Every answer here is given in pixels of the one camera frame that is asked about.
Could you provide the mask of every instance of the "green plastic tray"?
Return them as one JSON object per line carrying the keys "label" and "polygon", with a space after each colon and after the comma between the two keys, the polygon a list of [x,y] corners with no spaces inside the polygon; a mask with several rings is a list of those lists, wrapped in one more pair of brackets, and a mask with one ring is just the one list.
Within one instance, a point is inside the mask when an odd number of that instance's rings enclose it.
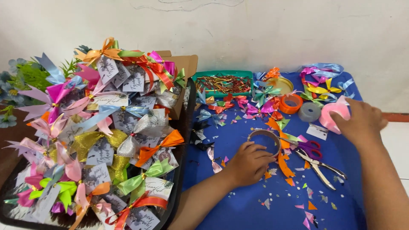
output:
{"label": "green plastic tray", "polygon": [[[244,78],[250,80],[250,88],[253,90],[253,73],[251,71],[241,71],[241,70],[214,70],[214,71],[204,71],[204,72],[197,72],[195,75],[193,75],[192,80],[195,82],[197,81],[198,77],[202,76],[214,76],[214,75],[233,75],[236,77]],[[233,93],[233,97],[236,96],[249,96],[251,95],[251,90],[249,92],[238,92],[238,93]],[[206,97],[226,97],[227,93],[221,93],[221,92],[206,92]]]}

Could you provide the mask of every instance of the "black tray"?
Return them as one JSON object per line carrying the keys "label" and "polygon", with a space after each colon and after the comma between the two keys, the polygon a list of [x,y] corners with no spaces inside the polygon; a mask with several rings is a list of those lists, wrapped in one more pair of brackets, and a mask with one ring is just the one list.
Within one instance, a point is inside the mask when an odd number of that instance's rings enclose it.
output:
{"label": "black tray", "polygon": [[[186,163],[185,154],[190,142],[190,123],[192,120],[193,110],[196,105],[196,86],[192,79],[188,79],[187,86],[190,86],[190,95],[189,95],[189,103],[187,109],[182,108],[182,112],[180,114],[179,120],[170,120],[169,125],[174,129],[179,130],[180,134],[184,138],[185,144],[178,146],[175,151],[174,155],[178,161],[179,167],[175,169],[174,180],[173,180],[173,188],[171,191],[171,195],[168,200],[167,210],[164,212],[162,217],[160,218],[161,221],[153,230],[159,229],[167,229],[169,225],[172,223],[173,218],[176,215],[179,206],[180,195],[182,193],[182,184],[183,184],[183,172]],[[67,230],[65,227],[60,227],[57,225],[49,225],[49,224],[42,224],[42,223],[33,223],[23,220],[12,219],[7,216],[7,214],[15,208],[15,205],[12,204],[5,204],[3,201],[5,199],[9,199],[7,197],[7,193],[14,189],[16,184],[15,178],[17,177],[18,173],[24,170],[27,167],[27,160],[22,158],[22,160],[16,165],[10,176],[7,178],[3,186],[0,190],[0,222],[5,225],[16,226],[19,228],[29,228],[29,229],[54,229],[54,230]]]}

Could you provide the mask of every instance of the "gold glitter bow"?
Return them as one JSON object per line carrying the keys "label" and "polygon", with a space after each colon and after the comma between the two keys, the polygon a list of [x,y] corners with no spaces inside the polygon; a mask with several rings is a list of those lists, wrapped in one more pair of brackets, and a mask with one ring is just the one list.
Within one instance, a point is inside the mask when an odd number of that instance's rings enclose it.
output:
{"label": "gold glitter bow", "polygon": [[128,179],[124,176],[124,169],[129,160],[129,157],[118,156],[117,154],[114,155],[112,165],[108,166],[109,177],[111,178],[111,180],[114,180],[116,178],[119,182],[122,182]]}
{"label": "gold glitter bow", "polygon": [[114,150],[128,137],[124,132],[118,129],[111,129],[112,135],[108,136],[103,132],[87,132],[75,136],[71,147],[77,152],[79,162],[87,161],[87,155],[90,148],[101,138],[105,137]]}

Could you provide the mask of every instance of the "gray tape roll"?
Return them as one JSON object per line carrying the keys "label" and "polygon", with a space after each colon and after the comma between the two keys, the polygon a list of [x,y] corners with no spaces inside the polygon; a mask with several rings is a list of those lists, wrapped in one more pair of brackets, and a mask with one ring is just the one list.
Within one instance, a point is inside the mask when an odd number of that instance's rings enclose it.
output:
{"label": "gray tape roll", "polygon": [[314,122],[321,116],[321,109],[314,102],[307,102],[298,110],[298,116],[303,122]]}

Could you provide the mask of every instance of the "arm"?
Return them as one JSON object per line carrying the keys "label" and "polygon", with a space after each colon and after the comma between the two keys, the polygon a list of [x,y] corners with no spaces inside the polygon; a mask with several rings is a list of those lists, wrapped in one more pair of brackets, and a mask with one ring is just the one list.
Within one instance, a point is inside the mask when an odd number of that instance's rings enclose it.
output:
{"label": "arm", "polygon": [[368,229],[406,230],[409,226],[409,198],[380,136],[380,130],[388,121],[382,119],[378,108],[362,101],[347,101],[352,111],[349,121],[336,113],[331,116],[360,154]]}
{"label": "arm", "polygon": [[169,230],[195,229],[231,190],[257,183],[275,161],[273,154],[257,149],[266,147],[245,142],[222,171],[184,191]]}

